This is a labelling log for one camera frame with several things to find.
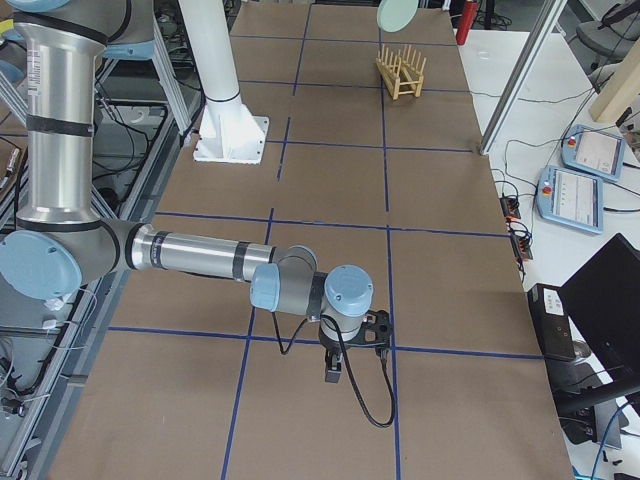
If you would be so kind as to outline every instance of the black band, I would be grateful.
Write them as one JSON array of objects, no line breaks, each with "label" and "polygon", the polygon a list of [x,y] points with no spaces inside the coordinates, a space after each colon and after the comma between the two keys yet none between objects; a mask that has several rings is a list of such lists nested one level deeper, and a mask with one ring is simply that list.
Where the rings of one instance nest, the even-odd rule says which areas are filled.
[{"label": "black band", "polygon": [[244,282],[244,257],[247,254],[249,242],[238,242],[236,253],[233,255],[233,279],[238,282]]},{"label": "black band", "polygon": [[134,225],[133,228],[129,230],[129,235],[127,235],[127,242],[124,244],[124,258],[131,270],[137,270],[136,266],[133,263],[133,257],[131,256],[131,254],[133,253],[133,241],[136,239],[136,235],[138,235],[140,229],[145,225],[145,223],[138,223]]},{"label": "black band", "polygon": [[59,133],[74,137],[93,137],[92,123],[67,122],[55,118],[37,117],[27,115],[27,130],[41,133]]},{"label": "black band", "polygon": [[56,30],[62,30],[64,32],[75,33],[76,35],[88,38],[89,40],[93,40],[105,46],[109,41],[109,38],[104,33],[92,28],[83,27],[77,23],[67,22],[66,20],[60,20],[59,18],[49,17],[47,15],[40,15],[38,13],[16,12],[13,15],[13,22],[14,24],[33,23],[34,25],[40,25],[42,27],[49,27]]},{"label": "black band", "polygon": [[31,222],[29,220],[23,220],[19,218],[16,224],[20,228],[25,230],[32,230],[34,232],[54,232],[54,233],[70,233],[70,232],[88,232],[100,228],[101,221],[88,223],[43,223],[43,222]]},{"label": "black band", "polygon": [[162,244],[164,243],[167,235],[171,232],[158,232],[156,236],[153,237],[153,241],[151,242],[151,251],[149,252],[149,256],[151,258],[151,265],[154,268],[163,268],[162,265]]},{"label": "black band", "polygon": [[115,250],[116,250],[116,258],[113,261],[113,265],[111,266],[111,270],[110,270],[110,271],[113,271],[115,270],[116,266],[118,265],[118,262],[120,261],[120,241],[118,240],[118,236],[116,235],[116,232],[113,231],[113,228],[111,228],[108,223],[101,220],[100,226],[107,231],[107,233],[111,237],[111,240],[113,241],[113,246],[115,247]]},{"label": "black band", "polygon": [[326,273],[316,272],[311,280],[311,290],[309,291],[309,305],[307,306],[307,317],[320,318],[322,315],[322,299],[324,298],[324,281]]},{"label": "black band", "polygon": [[227,98],[226,100],[215,100],[215,99],[210,98],[210,97],[207,97],[207,100],[211,100],[212,102],[215,102],[215,103],[226,103],[226,102],[230,102],[231,100],[235,100],[239,96],[240,96],[240,90],[238,90],[238,93],[236,93],[233,97]]},{"label": "black band", "polygon": [[124,19],[120,24],[120,28],[118,28],[118,30],[116,30],[115,33],[109,37],[109,43],[120,38],[122,34],[127,31],[127,28],[129,28],[129,24],[131,23],[131,10],[132,10],[131,0],[127,0],[126,3],[127,5],[125,7],[126,10],[124,12]]}]

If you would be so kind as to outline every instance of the wooden beam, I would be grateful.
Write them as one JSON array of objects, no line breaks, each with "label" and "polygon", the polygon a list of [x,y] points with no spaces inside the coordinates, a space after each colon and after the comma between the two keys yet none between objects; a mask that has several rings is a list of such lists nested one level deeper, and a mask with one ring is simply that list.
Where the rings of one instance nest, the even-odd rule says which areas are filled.
[{"label": "wooden beam", "polygon": [[589,113],[596,122],[615,122],[640,94],[640,40],[637,40],[616,73],[593,102]]}]

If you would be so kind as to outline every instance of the black monitor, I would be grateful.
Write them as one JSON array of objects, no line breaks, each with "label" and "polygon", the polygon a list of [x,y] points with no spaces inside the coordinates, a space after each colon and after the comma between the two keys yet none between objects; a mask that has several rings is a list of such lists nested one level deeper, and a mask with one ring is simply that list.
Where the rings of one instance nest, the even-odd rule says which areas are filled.
[{"label": "black monitor", "polygon": [[632,393],[640,392],[640,251],[618,233],[558,293],[593,353],[613,369],[614,382],[603,390],[609,398],[591,395],[599,400],[592,405],[622,395],[640,401]]}]

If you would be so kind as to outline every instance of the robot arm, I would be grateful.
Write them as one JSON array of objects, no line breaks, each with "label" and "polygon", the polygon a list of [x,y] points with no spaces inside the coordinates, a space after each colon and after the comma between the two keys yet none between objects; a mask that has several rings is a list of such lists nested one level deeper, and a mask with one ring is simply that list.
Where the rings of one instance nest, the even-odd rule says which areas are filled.
[{"label": "robot arm", "polygon": [[[284,249],[163,232],[149,224],[102,219],[92,211],[96,59],[109,45],[138,56],[136,45],[153,38],[151,0],[9,3],[21,10],[14,24],[27,42],[29,81],[29,198],[17,215],[20,230],[0,244],[0,271],[14,288],[49,299],[112,271],[146,268],[251,282],[255,307],[320,323],[327,381],[337,381],[348,346],[375,346],[383,358],[391,325],[385,312],[370,311],[373,283],[361,268],[345,265],[324,274],[303,246]],[[216,21],[224,22],[222,8],[213,11],[222,15]],[[233,67],[230,52],[227,57]],[[237,87],[237,81],[221,82]],[[374,340],[365,338],[367,332]],[[348,359],[347,368],[351,377]]]}]

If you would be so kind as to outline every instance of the floor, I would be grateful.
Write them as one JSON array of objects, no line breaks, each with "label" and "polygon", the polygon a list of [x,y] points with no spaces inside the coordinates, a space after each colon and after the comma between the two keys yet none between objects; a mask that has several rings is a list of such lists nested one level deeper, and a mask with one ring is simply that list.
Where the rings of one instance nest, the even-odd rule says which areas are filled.
[{"label": "floor", "polygon": [[[516,32],[528,32],[535,24],[536,19],[542,9],[544,0],[496,0],[496,13],[508,17],[511,20],[509,30]],[[582,22],[591,21],[582,5],[577,0],[567,2],[560,15],[559,24],[566,39],[575,35],[576,26]],[[595,54],[585,47],[579,40],[571,42],[571,51],[586,73],[591,73],[591,63],[595,59]]]},{"label": "floor", "polygon": [[[244,4],[232,44],[244,102],[271,119],[263,161],[183,149],[154,224],[365,268],[395,328],[393,427],[367,423],[346,378],[323,382],[314,327],[282,358],[246,285],[136,272],[51,480],[570,478],[448,16],[423,10],[389,35],[375,14]],[[427,80],[393,102],[373,60],[403,42]],[[377,359],[351,356],[385,417]]]}]

